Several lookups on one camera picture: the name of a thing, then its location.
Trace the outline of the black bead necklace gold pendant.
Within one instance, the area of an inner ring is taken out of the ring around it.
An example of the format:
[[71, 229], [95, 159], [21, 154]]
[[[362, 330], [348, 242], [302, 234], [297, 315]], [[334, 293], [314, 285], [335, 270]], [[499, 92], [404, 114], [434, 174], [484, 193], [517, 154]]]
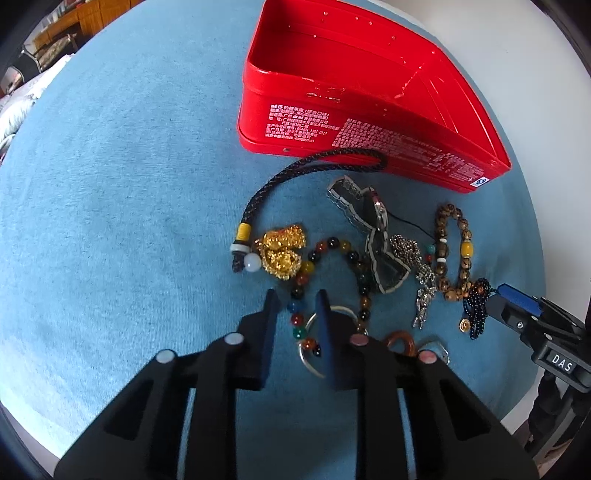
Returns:
[[478, 279], [463, 299], [464, 312], [459, 324], [463, 333], [476, 340], [485, 331], [488, 318], [486, 304], [494, 289], [486, 278]]

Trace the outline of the silver metal wristwatch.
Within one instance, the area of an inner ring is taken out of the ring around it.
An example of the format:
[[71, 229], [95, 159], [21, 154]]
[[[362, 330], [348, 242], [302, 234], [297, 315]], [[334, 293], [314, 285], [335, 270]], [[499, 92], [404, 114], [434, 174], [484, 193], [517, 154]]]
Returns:
[[411, 268], [394, 252], [387, 208], [377, 190], [362, 188], [351, 177], [342, 176], [329, 184], [328, 196], [349, 223], [366, 235], [365, 254], [378, 292], [390, 294], [399, 289]]

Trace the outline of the gold charm black cord pendant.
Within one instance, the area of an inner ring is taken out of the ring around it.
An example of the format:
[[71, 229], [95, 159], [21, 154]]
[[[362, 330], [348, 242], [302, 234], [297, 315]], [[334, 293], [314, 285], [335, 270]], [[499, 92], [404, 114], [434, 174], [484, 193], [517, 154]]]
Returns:
[[[325, 159], [339, 156], [370, 157], [375, 162], [369, 165], [325, 162]], [[304, 248], [307, 244], [301, 226], [291, 225], [280, 230], [270, 231], [264, 234], [262, 238], [252, 241], [254, 222], [259, 216], [264, 202], [277, 186], [311, 173], [331, 170], [373, 173], [383, 171], [387, 165], [388, 159], [384, 153], [360, 147], [341, 147], [322, 151], [288, 164], [283, 170], [271, 177], [263, 187], [260, 187], [250, 198], [249, 203], [246, 204], [242, 213], [242, 220], [238, 225], [238, 231], [236, 231], [235, 241], [230, 246], [232, 271], [238, 273], [245, 270], [246, 256], [250, 253], [259, 257], [263, 269], [267, 273], [280, 280], [290, 280], [300, 271], [303, 259], [297, 253], [297, 250]]]

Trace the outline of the thin silver ring bangle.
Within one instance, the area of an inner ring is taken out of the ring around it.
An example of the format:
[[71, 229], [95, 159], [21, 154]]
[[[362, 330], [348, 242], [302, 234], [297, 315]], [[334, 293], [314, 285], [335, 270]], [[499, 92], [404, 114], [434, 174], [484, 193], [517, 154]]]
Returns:
[[443, 361], [446, 365], [450, 365], [451, 357], [448, 349], [444, 346], [444, 344], [438, 340], [427, 340], [423, 342], [421, 345], [418, 346], [418, 352], [422, 353], [423, 351], [430, 351], [435, 354], [441, 361]]

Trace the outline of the red metal tin box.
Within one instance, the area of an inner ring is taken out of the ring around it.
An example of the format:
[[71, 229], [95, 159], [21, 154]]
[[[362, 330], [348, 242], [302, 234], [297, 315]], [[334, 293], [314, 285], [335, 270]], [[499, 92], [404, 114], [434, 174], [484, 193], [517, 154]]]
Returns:
[[267, 1], [242, 75], [245, 149], [385, 154], [389, 172], [470, 193], [512, 167], [477, 88], [427, 35], [342, 1]]

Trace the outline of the black office chair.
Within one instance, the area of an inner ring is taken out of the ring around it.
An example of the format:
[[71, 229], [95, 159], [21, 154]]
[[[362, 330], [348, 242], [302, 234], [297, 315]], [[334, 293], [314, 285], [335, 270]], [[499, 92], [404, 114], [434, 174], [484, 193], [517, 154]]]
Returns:
[[53, 67], [61, 58], [75, 54], [82, 40], [83, 36], [78, 32], [37, 35], [32, 42], [24, 44], [9, 63], [1, 79], [1, 90], [10, 93]]

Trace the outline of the wooden wardrobe cabinet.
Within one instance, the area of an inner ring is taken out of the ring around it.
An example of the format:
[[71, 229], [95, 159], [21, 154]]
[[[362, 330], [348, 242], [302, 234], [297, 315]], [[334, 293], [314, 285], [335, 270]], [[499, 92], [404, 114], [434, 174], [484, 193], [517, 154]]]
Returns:
[[66, 33], [74, 32], [83, 38], [91, 38], [140, 3], [141, 0], [67, 1], [65, 11], [50, 14], [48, 24], [42, 26], [39, 33], [33, 33], [32, 39], [27, 40], [25, 45], [37, 52]]

